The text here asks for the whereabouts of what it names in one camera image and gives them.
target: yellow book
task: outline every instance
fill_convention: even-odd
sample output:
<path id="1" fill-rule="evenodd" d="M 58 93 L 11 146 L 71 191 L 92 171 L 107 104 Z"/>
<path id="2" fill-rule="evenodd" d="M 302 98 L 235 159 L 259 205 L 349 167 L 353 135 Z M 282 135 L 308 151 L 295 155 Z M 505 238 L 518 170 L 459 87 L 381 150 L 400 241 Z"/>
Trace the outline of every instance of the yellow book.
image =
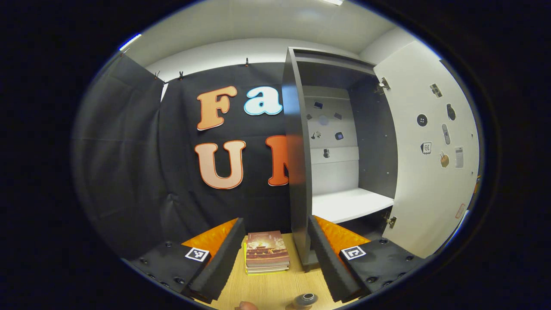
<path id="1" fill-rule="evenodd" d="M 244 258 L 245 258 L 245 260 L 244 260 L 244 262 L 245 262 L 245 273 L 248 276 L 279 274 L 281 272 L 286 272 L 288 270 L 288 269 L 286 269 L 286 270 L 274 271 L 274 272 L 248 272 L 247 271 L 247 241 L 243 242 L 243 255 L 244 255 Z"/>

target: black fabric backdrop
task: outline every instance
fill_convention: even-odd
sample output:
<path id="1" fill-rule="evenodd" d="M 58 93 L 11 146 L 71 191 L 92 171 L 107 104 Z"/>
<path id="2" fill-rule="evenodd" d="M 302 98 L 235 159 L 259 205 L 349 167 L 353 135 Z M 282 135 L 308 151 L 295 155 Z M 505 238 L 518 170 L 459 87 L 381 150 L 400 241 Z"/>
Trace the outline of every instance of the black fabric backdrop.
<path id="1" fill-rule="evenodd" d="M 267 137 L 285 134 L 284 113 L 252 116 L 243 108 L 247 92 L 259 86 L 277 89 L 279 102 L 283 104 L 282 76 L 282 63 L 255 63 L 197 72 L 181 81 L 169 82 L 160 109 L 159 149 L 170 193 L 163 209 L 170 214 L 173 236 L 192 237 L 235 217 L 245 219 L 248 232 L 290 232 L 289 187 L 268 184 L 272 176 L 272 151 L 266 145 Z M 229 97 L 227 113 L 218 111 L 224 123 L 198 131 L 201 102 L 197 96 L 227 86 L 234 86 L 237 95 Z M 246 143 L 242 151 L 243 180 L 233 189 L 211 188 L 201 179 L 195 146 L 216 143 L 217 173 L 227 177 L 230 164 L 223 144 L 231 140 Z"/>
<path id="2" fill-rule="evenodd" d="M 85 95 L 72 134 L 72 169 L 81 205 L 121 257 L 133 259 L 166 236 L 166 199 L 157 148 L 163 82 L 116 56 Z"/>
<path id="3" fill-rule="evenodd" d="M 126 56 L 99 72 L 73 129 L 73 176 L 86 215 L 108 245 L 132 260 L 164 240 L 185 241 L 235 217 L 248 232 L 290 232 L 289 188 L 270 186 L 272 151 L 266 138 L 284 135 L 284 113 L 246 114 L 247 92 L 278 90 L 282 63 L 228 66 L 168 84 Z M 197 130 L 201 93 L 234 86 L 224 123 Z M 197 144 L 216 143 L 218 175 L 230 174 L 223 144 L 243 140 L 244 177 L 230 190 L 211 188 L 199 172 Z"/>

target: wooden table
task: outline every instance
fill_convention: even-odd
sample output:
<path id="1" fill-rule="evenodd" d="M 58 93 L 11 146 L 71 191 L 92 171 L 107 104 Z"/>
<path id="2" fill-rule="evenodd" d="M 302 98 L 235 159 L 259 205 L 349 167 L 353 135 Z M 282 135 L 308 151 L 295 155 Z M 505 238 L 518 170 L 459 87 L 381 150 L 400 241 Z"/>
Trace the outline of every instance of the wooden table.
<path id="1" fill-rule="evenodd" d="M 335 309 L 342 306 L 342 302 L 333 302 L 333 299 L 331 299 L 331 294 L 329 294 L 329 289 L 319 267 L 304 272 L 296 252 L 293 234 L 287 233 L 282 236 L 289 252 L 289 270 L 271 275 L 247 275 L 241 246 L 228 282 L 220 297 L 218 300 L 212 301 L 211 304 L 205 304 L 215 309 L 233 310 L 239 306 L 239 302 L 249 301 L 254 303 L 259 310 L 288 310 L 291 301 L 296 296 L 314 293 L 318 295 L 318 301 L 312 306 L 311 310 Z"/>

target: white ceiling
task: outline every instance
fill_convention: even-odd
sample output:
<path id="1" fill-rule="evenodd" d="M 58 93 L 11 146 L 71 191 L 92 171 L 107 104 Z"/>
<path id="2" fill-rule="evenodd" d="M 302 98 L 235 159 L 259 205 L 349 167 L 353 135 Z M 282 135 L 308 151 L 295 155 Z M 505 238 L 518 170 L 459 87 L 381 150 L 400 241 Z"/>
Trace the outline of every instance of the white ceiling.
<path id="1" fill-rule="evenodd" d="M 181 51 L 249 38 L 295 39 L 359 54 L 395 25 L 345 0 L 205 0 L 151 28 L 129 46 L 127 55 L 147 67 Z"/>

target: open cabinet door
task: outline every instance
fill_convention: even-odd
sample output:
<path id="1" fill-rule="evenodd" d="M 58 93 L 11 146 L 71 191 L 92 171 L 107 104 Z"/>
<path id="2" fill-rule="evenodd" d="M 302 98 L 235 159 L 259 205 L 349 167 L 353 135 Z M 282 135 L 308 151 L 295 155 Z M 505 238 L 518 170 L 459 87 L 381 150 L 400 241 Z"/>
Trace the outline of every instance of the open cabinet door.
<path id="1" fill-rule="evenodd" d="M 414 41 L 374 68 L 395 123 L 396 196 L 383 233 L 421 257 L 435 253 L 459 224 L 473 196 L 479 141 L 460 86 L 423 44 Z"/>

